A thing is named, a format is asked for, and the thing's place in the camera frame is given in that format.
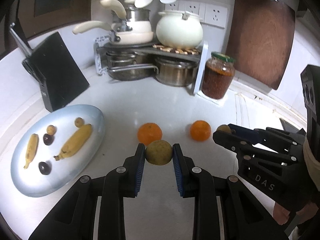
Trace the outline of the right hand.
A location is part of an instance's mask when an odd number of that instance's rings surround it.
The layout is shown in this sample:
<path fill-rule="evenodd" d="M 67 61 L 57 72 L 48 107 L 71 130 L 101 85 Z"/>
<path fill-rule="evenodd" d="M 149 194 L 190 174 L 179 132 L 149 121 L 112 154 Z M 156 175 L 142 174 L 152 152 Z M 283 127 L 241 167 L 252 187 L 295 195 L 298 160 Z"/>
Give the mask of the right hand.
<path fill-rule="evenodd" d="M 290 211 L 278 203 L 274 204 L 272 216 L 279 225 L 285 224 L 289 215 Z M 319 239 L 319 201 L 308 202 L 296 215 L 300 219 L 292 239 Z"/>

